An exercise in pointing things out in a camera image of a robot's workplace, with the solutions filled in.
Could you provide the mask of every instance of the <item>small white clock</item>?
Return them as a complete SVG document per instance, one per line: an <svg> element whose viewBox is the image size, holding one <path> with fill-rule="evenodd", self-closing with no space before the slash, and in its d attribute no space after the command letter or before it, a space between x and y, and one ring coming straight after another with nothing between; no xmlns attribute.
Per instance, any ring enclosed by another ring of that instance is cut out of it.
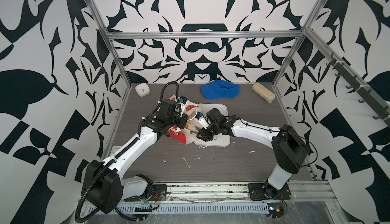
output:
<svg viewBox="0 0 390 224"><path fill-rule="evenodd" d="M149 86L146 83L142 83L135 86L135 91L141 97L144 97L145 95L148 95L150 93Z"/></svg>

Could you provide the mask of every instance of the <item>white plastic tray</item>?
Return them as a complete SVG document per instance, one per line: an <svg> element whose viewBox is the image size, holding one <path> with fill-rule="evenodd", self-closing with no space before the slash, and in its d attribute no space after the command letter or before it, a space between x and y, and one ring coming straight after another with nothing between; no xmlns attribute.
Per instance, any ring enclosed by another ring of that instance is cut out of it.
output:
<svg viewBox="0 0 390 224"><path fill-rule="evenodd" d="M198 104L199 107L202 109L202 112L204 115L206 115L209 110L213 108L217 108L222 115L227 117L227 107L224 104ZM202 146L219 146L219 147L226 147L230 144L230 136L229 135L222 135L218 134L215 136L217 139L205 142L202 139L196 139L196 143Z"/></svg>

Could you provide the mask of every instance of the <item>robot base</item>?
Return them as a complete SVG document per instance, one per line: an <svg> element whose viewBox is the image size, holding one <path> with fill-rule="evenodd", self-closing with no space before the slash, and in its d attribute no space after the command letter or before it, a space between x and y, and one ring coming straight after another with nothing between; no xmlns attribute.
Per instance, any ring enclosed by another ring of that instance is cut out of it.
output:
<svg viewBox="0 0 390 224"><path fill-rule="evenodd" d="M249 197L253 201L261 201L266 199L290 199L290 189L288 184L285 184L280 190L275 188L272 190L269 183L249 183Z"/></svg>

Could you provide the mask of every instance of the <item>white cord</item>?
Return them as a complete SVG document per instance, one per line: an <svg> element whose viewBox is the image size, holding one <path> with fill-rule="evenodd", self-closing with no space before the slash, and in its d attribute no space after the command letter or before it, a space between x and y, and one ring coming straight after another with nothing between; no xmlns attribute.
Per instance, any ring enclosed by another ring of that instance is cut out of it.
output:
<svg viewBox="0 0 390 224"><path fill-rule="evenodd" d="M190 120L192 120L192 119L194 119L196 117L196 114L198 114L198 110L196 108L195 108L195 110L196 110L195 116L193 118L187 120L187 121L190 121Z"/></svg>
<svg viewBox="0 0 390 224"><path fill-rule="evenodd" d="M195 143L197 146L200 146L201 148L206 148L207 146L209 146L209 145L211 144L211 140L210 140L210 143L209 143L207 146L204 146L204 147L203 147L202 145L200 145L200 144L197 144L197 143L196 143L196 140L194 140L194 143Z"/></svg>

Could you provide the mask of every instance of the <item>black and white patterned wall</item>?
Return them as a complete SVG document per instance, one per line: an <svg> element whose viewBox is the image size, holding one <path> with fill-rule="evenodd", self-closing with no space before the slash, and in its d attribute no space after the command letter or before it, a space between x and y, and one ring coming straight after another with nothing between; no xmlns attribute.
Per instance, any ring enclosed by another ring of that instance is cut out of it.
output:
<svg viewBox="0 0 390 224"><path fill-rule="evenodd" d="M1 223L61 223L126 84L84 0L0 0Z"/></svg>
<svg viewBox="0 0 390 224"><path fill-rule="evenodd" d="M389 0L328 0L316 31L381 97L389 98ZM278 88L294 128L317 148L326 179L350 221L390 221L390 128L336 77L305 39Z"/></svg>
<svg viewBox="0 0 390 224"><path fill-rule="evenodd" d="M300 30L316 0L95 0L110 32ZM116 40L132 82L271 82L292 38Z"/></svg>
<svg viewBox="0 0 390 224"><path fill-rule="evenodd" d="M115 40L132 82L271 82L294 38Z"/></svg>

